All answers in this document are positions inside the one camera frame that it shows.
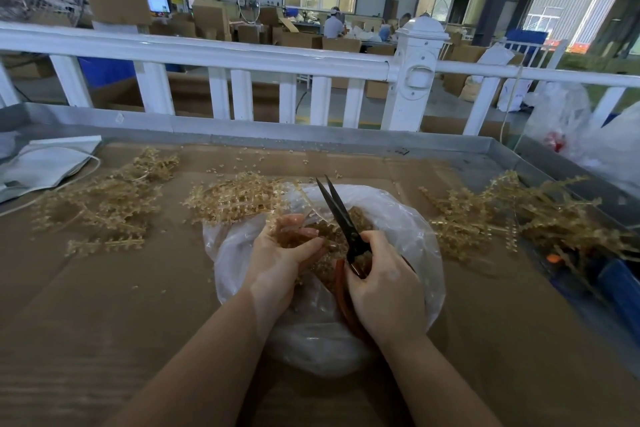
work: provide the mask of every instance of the blue container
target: blue container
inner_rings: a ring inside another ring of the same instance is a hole
[[[624,260],[616,259],[600,272],[598,285],[640,344],[640,282],[636,276]]]

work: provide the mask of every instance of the clear plastic bag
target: clear plastic bag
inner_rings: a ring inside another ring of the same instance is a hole
[[[561,154],[640,198],[640,101],[602,128],[590,128]]]
[[[545,83],[527,96],[527,102],[535,108],[524,135],[555,152],[571,148],[589,125],[591,104],[580,83]]]
[[[383,230],[397,251],[412,265],[424,285],[428,327],[440,313],[445,286],[442,258],[436,236],[415,209],[399,203],[388,192],[369,186],[336,185],[345,206],[361,208],[376,229]],[[292,213],[314,210],[330,220],[320,190],[302,186],[305,194],[291,186],[287,199]],[[307,224],[320,218],[309,218]],[[266,216],[258,215],[231,227],[203,226],[205,249],[215,262],[216,292],[226,302],[240,289],[249,266],[252,245],[264,227]],[[278,320],[268,341],[268,353],[279,361],[325,378],[348,375],[363,367],[374,353],[349,332],[340,318],[333,294],[312,273],[302,276],[291,306]]]

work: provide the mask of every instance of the left hand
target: left hand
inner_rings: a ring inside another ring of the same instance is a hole
[[[296,277],[326,253],[324,239],[317,237],[318,230],[300,228],[304,220],[302,214],[280,216],[275,223],[267,222],[253,242],[242,288],[251,292],[259,319],[266,320],[265,315],[273,321],[279,318],[291,304]],[[312,239],[295,248],[282,248],[276,236],[283,233]]]

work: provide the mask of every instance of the right hand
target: right hand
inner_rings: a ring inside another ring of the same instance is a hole
[[[384,232],[362,232],[371,245],[373,264],[361,280],[345,267],[349,294],[358,318],[380,350],[396,348],[425,337],[427,313],[424,290]]]

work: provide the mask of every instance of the electric cord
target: electric cord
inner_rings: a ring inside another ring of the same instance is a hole
[[[62,186],[55,187],[55,188],[53,189],[53,191],[54,191],[54,192],[58,192],[60,189],[65,188],[65,187],[67,187],[67,186],[68,186],[68,185],[70,185],[70,184],[76,183],[76,182],[78,182],[79,180],[86,178],[87,176],[90,176],[91,174],[93,174],[94,172],[96,172],[96,171],[98,170],[98,168],[100,167],[100,165],[102,164],[102,161],[100,160],[100,158],[99,158],[99,157],[96,157],[96,156],[94,156],[93,154],[91,154],[91,153],[89,153],[89,152],[84,152],[84,151],[82,151],[82,150],[78,150],[78,149],[74,149],[74,148],[70,148],[70,147],[64,147],[64,146],[46,146],[46,147],[39,147],[39,148],[36,148],[36,149],[30,149],[30,150],[28,150],[28,151],[25,151],[25,152],[19,153],[18,155],[16,155],[15,157],[13,157],[13,158],[12,158],[12,160],[10,160],[9,162],[7,162],[7,163],[6,163],[6,164],[4,164],[4,165],[11,165],[11,164],[12,164],[13,162],[15,162],[19,157],[21,157],[21,156],[23,156],[23,155],[26,155],[26,154],[28,154],[28,153],[36,152],[36,151],[38,151],[38,150],[44,150],[44,149],[55,149],[55,148],[71,150],[71,151],[73,151],[73,152],[77,152],[77,153],[83,154],[83,155],[85,155],[85,156],[87,156],[87,157],[90,157],[90,158],[92,158],[93,160],[95,160],[95,161],[96,161],[96,165],[95,165],[95,167],[94,167],[93,169],[91,169],[91,170],[90,170],[89,172],[87,172],[86,174],[84,174],[84,175],[82,175],[82,176],[76,176],[76,178],[74,178],[74,179],[70,180],[69,182],[65,182]],[[7,211],[3,211],[2,213],[0,213],[0,218],[2,218],[3,216],[6,216],[6,215],[8,215],[8,214],[11,214],[11,213],[13,213],[13,212],[15,212],[15,211],[18,211],[18,210],[21,210],[21,209],[28,208],[28,207],[29,207],[29,206],[31,206],[32,204],[34,204],[34,203],[38,202],[40,199],[42,199],[42,197],[43,197],[43,196],[45,196],[45,194],[44,194],[44,193],[42,193],[40,196],[36,197],[35,199],[32,199],[32,200],[31,200],[31,201],[29,201],[28,203],[21,204],[20,206],[16,206],[15,208],[11,208],[10,210],[7,210]]]

